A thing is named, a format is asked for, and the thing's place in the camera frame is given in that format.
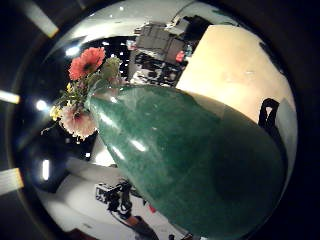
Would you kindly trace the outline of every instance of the pink flower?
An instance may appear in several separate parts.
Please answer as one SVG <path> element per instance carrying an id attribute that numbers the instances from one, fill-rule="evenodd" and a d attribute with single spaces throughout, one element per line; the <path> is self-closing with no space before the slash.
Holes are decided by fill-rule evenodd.
<path id="1" fill-rule="evenodd" d="M 77 112 L 74 106 L 64 106 L 61 110 L 60 124 L 72 134 L 82 140 L 93 134 L 96 126 L 89 113 Z"/>
<path id="2" fill-rule="evenodd" d="M 80 57 L 72 60 L 69 68 L 71 80 L 78 80 L 97 70 L 105 57 L 104 48 L 88 48 Z"/>

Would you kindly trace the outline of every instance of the white flower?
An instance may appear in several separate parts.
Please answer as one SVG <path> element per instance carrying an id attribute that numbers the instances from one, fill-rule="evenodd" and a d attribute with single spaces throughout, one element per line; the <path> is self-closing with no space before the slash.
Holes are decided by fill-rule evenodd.
<path id="1" fill-rule="evenodd" d="M 74 106 L 64 106 L 61 110 L 60 124 L 72 134 L 82 140 L 96 131 L 92 116 L 83 111 L 77 111 Z"/>

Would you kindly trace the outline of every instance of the orange flower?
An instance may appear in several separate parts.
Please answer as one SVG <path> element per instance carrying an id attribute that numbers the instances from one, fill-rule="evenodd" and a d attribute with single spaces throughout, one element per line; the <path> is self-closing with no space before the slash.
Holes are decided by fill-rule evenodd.
<path id="1" fill-rule="evenodd" d="M 80 57 L 71 62 L 69 77 L 71 80 L 78 80 L 97 70 L 105 57 L 104 48 L 86 49 Z"/>

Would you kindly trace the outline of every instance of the dark background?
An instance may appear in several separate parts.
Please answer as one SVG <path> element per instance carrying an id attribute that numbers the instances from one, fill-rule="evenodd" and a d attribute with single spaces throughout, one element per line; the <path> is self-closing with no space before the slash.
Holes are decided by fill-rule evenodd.
<path id="1" fill-rule="evenodd" d="M 62 30 L 53 39 L 20 13 L 14 2 L 0 3 L 0 89 L 19 93 L 19 79 L 25 74 L 24 63 L 35 56 L 43 56 L 59 35 L 77 20 L 114 1 L 35 0 Z M 258 29 L 279 54 L 289 74 L 297 105 L 299 143 L 292 180 L 274 215 L 252 239 L 320 239 L 320 19 L 316 1 L 221 0 L 216 3 Z M 9 166 L 12 139 L 6 129 L 12 107 L 0 102 L 0 171 L 14 167 Z M 54 223 L 41 213 L 37 199 L 28 198 L 24 204 L 30 209 L 30 215 L 24 210 L 17 192 L 0 196 L 0 239 L 45 239 L 44 236 L 62 239 Z"/>

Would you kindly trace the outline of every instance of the flower bouquet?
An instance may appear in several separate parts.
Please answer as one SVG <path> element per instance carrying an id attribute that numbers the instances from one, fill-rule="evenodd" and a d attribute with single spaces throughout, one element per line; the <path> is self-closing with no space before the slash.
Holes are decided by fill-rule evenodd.
<path id="1" fill-rule="evenodd" d="M 90 47 L 74 58 L 69 68 L 70 82 L 65 91 L 60 91 L 58 98 L 50 110 L 53 121 L 79 140 L 85 140 L 96 130 L 96 125 L 85 108 L 85 100 L 92 86 L 98 80 L 105 80 L 106 84 L 122 83 L 119 66 L 121 60 L 111 57 L 105 60 L 104 48 Z"/>

